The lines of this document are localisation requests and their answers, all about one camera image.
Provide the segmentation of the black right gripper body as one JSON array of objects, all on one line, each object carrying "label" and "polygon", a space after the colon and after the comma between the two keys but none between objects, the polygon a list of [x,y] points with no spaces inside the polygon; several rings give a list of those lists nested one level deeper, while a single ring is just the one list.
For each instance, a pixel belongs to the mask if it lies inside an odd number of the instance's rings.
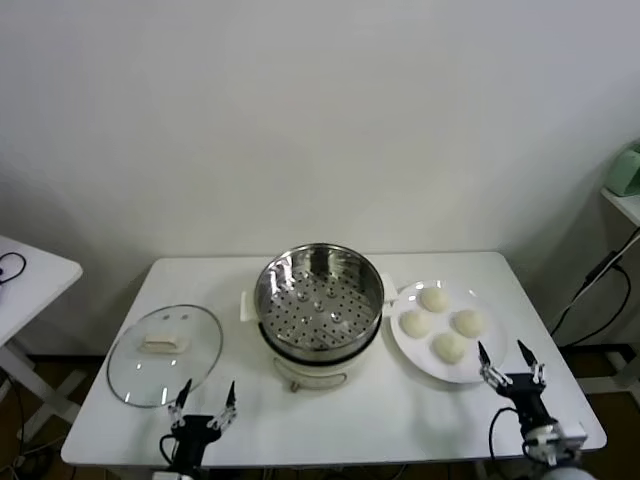
[{"label": "black right gripper body", "polygon": [[499,387],[499,395],[509,399],[515,406],[521,431],[532,431],[556,423],[541,398],[546,388],[544,382],[535,382],[531,373],[507,374],[506,377],[509,382]]}]

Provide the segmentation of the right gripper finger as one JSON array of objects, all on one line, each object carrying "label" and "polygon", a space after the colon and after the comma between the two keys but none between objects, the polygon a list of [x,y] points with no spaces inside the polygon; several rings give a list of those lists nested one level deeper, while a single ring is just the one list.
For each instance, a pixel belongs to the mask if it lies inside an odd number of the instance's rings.
[{"label": "right gripper finger", "polygon": [[506,396],[511,386],[511,379],[500,372],[491,363],[484,345],[478,341],[480,375],[482,379],[500,396]]},{"label": "right gripper finger", "polygon": [[545,383],[544,365],[537,360],[533,351],[530,350],[521,340],[517,341],[517,345],[525,360],[525,363],[529,367],[530,373],[532,375],[532,382],[537,385],[543,385]]}]

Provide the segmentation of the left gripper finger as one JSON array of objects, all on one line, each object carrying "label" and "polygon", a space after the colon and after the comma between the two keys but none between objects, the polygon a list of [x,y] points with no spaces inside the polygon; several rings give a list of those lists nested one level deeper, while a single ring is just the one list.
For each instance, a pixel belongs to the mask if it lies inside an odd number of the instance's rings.
[{"label": "left gripper finger", "polygon": [[235,382],[232,382],[227,394],[224,408],[207,423],[209,429],[225,431],[237,416]]},{"label": "left gripper finger", "polygon": [[174,403],[168,406],[168,413],[171,420],[171,429],[177,429],[178,427],[185,425],[183,408],[191,391],[191,386],[192,379],[189,379],[186,382],[185,386],[179,391]]}]

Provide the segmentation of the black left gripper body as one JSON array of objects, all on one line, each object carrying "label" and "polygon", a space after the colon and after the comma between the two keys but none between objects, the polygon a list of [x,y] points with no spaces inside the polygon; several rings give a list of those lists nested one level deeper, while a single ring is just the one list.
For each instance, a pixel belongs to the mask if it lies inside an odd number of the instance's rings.
[{"label": "black left gripper body", "polygon": [[222,431],[211,415],[190,414],[183,417],[184,424],[172,428],[177,448],[170,462],[170,471],[197,471],[207,447],[217,442]]}]

